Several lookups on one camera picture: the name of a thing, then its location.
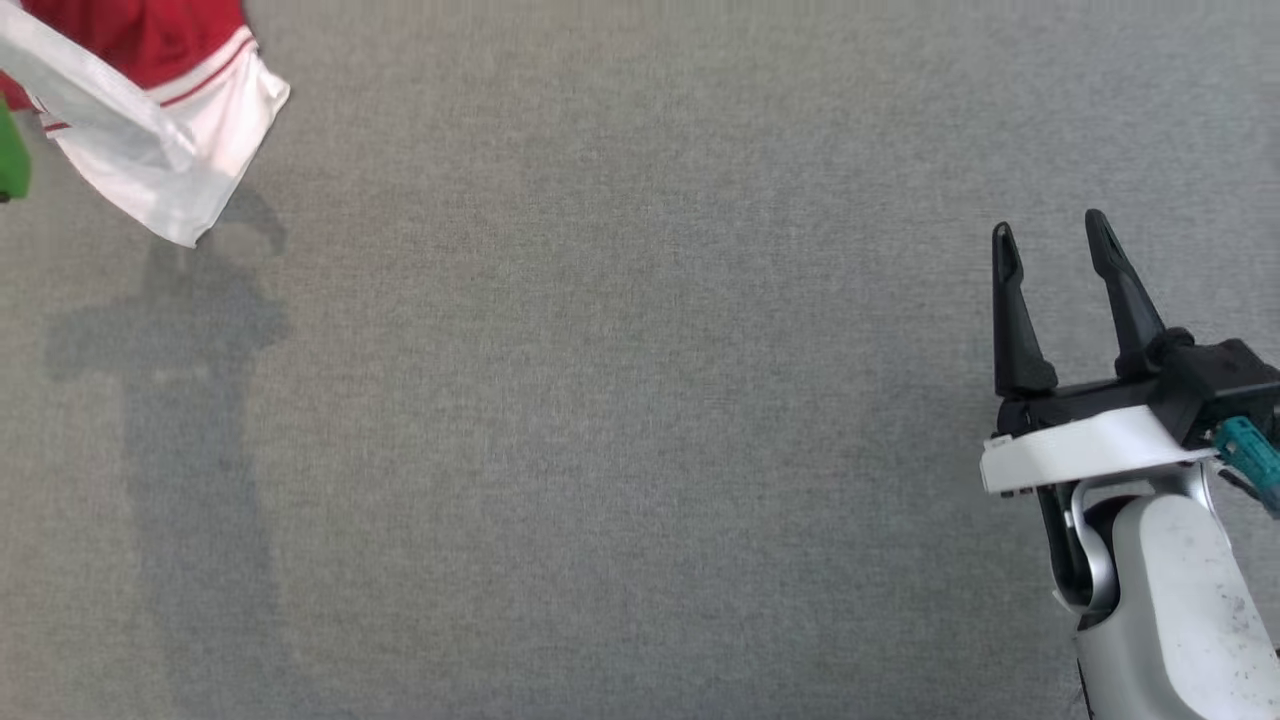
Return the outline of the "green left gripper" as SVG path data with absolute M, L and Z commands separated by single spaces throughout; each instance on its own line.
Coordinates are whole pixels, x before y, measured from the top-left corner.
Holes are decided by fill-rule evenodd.
M 31 177 L 26 142 L 6 101 L 0 100 L 0 204 L 26 199 Z

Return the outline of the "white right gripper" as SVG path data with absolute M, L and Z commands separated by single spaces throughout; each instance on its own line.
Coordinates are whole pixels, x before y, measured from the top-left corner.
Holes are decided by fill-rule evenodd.
M 1012 228 L 1007 222 L 993 228 L 995 392 L 1004 400 L 996 430 L 980 455 L 988 495 L 1135 477 L 1216 455 L 1213 446 L 1179 445 L 1149 409 L 1156 382 L 1139 380 L 1156 375 L 1178 350 L 1193 346 L 1194 336 L 1164 324 L 1100 209 L 1085 211 L 1085 234 L 1108 299 L 1119 347 L 1114 369 L 1120 380 L 1056 388 L 1056 369 L 1041 351 L 1021 292 L 1024 268 Z

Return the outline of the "red white jersey shirt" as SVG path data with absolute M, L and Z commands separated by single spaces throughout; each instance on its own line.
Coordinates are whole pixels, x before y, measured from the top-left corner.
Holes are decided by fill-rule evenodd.
M 0 97 L 104 199 L 192 249 L 291 96 L 246 0 L 0 0 Z

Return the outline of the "grey fabric sofa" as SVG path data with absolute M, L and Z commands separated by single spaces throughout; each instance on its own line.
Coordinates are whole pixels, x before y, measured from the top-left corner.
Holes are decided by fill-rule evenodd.
M 989 236 L 1062 383 L 1280 363 L 1280 0 L 250 0 L 196 250 L 31 123 L 0 720 L 1085 720 L 980 484 Z

